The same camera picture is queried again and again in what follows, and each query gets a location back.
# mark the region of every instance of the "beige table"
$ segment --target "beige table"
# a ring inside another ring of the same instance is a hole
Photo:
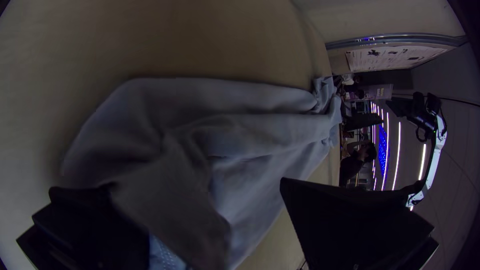
[[[129,78],[307,89],[330,73],[322,40],[288,0],[11,0],[0,17],[0,257],[32,268],[15,239],[48,203],[82,123]]]

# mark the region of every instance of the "ceiling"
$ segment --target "ceiling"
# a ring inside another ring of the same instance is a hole
[[[414,89],[394,91],[394,94],[430,92],[441,98],[480,104],[479,75],[472,49],[466,44],[413,69]],[[423,143],[416,139],[416,126],[404,118],[396,117],[384,102],[377,104],[383,109],[384,128],[389,132],[389,168],[384,190],[393,187],[398,153],[395,189],[400,189],[419,178]],[[413,209],[435,226],[432,237],[440,244],[425,270],[447,270],[452,267],[469,235],[480,202],[480,108],[442,100],[442,110],[448,124],[448,137],[433,186],[426,198]],[[428,159],[429,150],[428,145],[425,159]],[[376,164],[375,174],[379,181],[380,167],[378,162]]]

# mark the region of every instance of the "white robotic arm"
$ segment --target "white robotic arm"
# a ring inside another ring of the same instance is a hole
[[[435,173],[437,172],[437,167],[440,161],[440,153],[442,152],[442,148],[444,147],[445,141],[447,140],[447,130],[444,120],[438,114],[436,115],[436,123],[437,129],[433,131],[434,136],[431,139],[432,147],[430,150],[428,166],[426,168],[426,173],[422,179],[426,179],[425,185],[419,193],[413,193],[408,196],[406,207],[412,207],[418,204],[421,200],[423,200],[434,182]]]

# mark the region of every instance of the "light blue fabric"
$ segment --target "light blue fabric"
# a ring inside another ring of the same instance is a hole
[[[114,203],[161,240],[151,242],[162,247],[157,258],[235,269],[284,207],[280,179],[306,180],[338,143],[333,80],[313,83],[309,93],[217,79],[129,81],[85,123],[63,174],[74,187],[118,183]]]

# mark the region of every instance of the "person's dark hair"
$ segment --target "person's dark hair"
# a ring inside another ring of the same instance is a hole
[[[365,91],[361,90],[361,89],[358,89],[356,91],[356,96],[360,99],[360,100],[363,100],[365,98]]]
[[[368,149],[366,150],[367,157],[365,158],[365,162],[372,162],[374,159],[377,158],[377,149],[375,148],[375,144],[373,142],[366,145]]]
[[[353,81],[357,84],[361,83],[363,80],[364,80],[364,78],[361,75],[353,76]]]

